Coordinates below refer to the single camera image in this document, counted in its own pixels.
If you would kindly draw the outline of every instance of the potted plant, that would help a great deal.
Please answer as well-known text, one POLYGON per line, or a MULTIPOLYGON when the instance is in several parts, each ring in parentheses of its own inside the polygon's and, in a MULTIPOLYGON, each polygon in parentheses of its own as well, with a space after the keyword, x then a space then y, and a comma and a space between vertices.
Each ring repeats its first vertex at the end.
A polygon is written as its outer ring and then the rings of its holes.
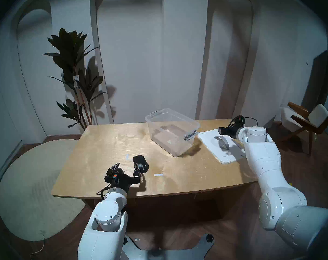
POLYGON ((102 92, 93 97, 95 90, 103 82, 103 76, 92 77, 91 70, 89 68, 85 71, 82 69, 77 69, 79 62, 89 52, 93 51, 98 47, 95 47, 86 52, 88 47, 90 47, 89 45, 84 50, 82 50, 84 41, 87 37, 87 34, 83 34, 82 32, 77 34, 76 31, 67 32, 66 30, 61 28, 58 33, 58 36, 51 36, 52 38, 47 39, 51 43, 51 45, 58 49, 59 53, 45 53, 43 54, 43 56, 51 56, 53 58, 54 63, 57 64, 63 70, 63 80, 53 76, 49 77, 59 80, 60 82, 69 86, 73 90, 75 99, 77 101, 76 103, 75 101, 67 99, 65 102, 66 104, 61 105, 57 102, 57 105, 65 112, 64 114, 62 114, 62 117, 66 117, 76 121, 76 123, 69 125, 68 128, 76 124, 80 124, 83 129, 86 129, 88 125, 93 124, 92 113, 90 108, 91 102, 96 97, 105 93, 102 92), (87 100, 87 105, 85 104, 83 95, 87 100), (88 123, 85 120, 82 108, 85 111, 88 123))

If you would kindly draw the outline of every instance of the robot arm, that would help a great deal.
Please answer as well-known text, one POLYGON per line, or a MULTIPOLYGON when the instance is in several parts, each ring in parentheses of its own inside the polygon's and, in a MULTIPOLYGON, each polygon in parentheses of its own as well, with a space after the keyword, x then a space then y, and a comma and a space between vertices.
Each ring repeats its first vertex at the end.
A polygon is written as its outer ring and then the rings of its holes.
POLYGON ((100 191, 102 201, 96 205, 83 232, 77 252, 79 260, 120 259, 128 223, 127 212, 122 212, 128 190, 130 185, 140 183, 140 174, 149 168, 142 155, 133 157, 133 162, 133 177, 124 174, 119 163, 108 169, 105 182, 110 185, 100 191))
POLYGON ((243 143, 248 164, 258 177, 262 197, 259 220, 266 230, 276 233, 289 245, 304 252, 328 221, 328 209, 307 206, 302 192, 289 185, 281 170, 281 155, 266 129, 245 127, 236 117, 232 127, 219 128, 243 143))

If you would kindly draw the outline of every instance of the chair armrest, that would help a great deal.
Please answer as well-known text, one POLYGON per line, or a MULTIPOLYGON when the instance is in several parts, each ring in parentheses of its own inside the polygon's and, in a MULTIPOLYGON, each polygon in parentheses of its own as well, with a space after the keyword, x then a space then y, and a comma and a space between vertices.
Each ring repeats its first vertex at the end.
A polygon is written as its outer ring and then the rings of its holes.
POLYGON ((304 119, 302 119, 300 117, 297 117, 295 115, 292 115, 291 119, 293 119, 295 122, 299 123, 303 128, 305 128, 309 131, 316 132, 316 130, 318 129, 313 124, 311 124, 309 121, 304 120, 304 119))
POLYGON ((296 111, 299 115, 301 115, 304 118, 309 117, 309 111, 307 109, 305 109, 302 106, 299 106, 295 103, 292 102, 288 102, 287 106, 291 109, 293 109, 294 111, 296 111))

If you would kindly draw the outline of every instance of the cable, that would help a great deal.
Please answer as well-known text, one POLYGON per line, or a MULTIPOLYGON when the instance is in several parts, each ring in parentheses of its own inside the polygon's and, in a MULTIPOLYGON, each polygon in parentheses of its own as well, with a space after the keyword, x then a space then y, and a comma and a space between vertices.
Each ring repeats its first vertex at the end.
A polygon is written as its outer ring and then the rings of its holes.
POLYGON ((42 245, 42 248, 40 249, 40 251, 37 251, 37 252, 32 252, 31 254, 30 254, 30 260, 31 260, 31 255, 32 254, 34 254, 34 253, 38 253, 38 252, 41 252, 42 251, 42 249, 44 248, 44 246, 45 246, 45 236, 44 236, 44 234, 43 233, 41 233, 41 235, 44 237, 44 244, 42 245))
POLYGON ((103 195, 103 193, 104 193, 104 191, 105 191, 106 189, 110 189, 110 187, 109 187, 110 185, 111 185, 111 183, 109 183, 104 189, 102 189, 102 190, 100 190, 99 192, 97 192, 96 195, 101 196, 101 199, 104 200, 104 195, 103 195))
POLYGON ((258 121, 255 118, 253 118, 253 117, 244 117, 244 118, 250 118, 250 119, 255 120, 257 122, 257 126, 258 126, 258 121))

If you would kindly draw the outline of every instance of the wooden table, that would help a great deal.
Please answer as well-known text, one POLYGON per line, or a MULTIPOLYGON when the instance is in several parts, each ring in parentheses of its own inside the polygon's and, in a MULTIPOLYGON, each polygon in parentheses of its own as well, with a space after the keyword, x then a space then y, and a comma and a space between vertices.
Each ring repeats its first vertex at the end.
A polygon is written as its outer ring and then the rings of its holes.
MULTIPOLYGON (((200 120, 199 132, 227 126, 230 120, 200 120)), ((147 123, 88 126, 68 158, 52 195, 80 198, 94 208, 96 193, 107 184, 104 176, 112 165, 132 177, 133 156, 143 155, 149 170, 140 185, 132 185, 128 198, 210 191, 257 180, 247 160, 221 164, 196 137, 193 146, 173 157, 151 141, 147 123)))

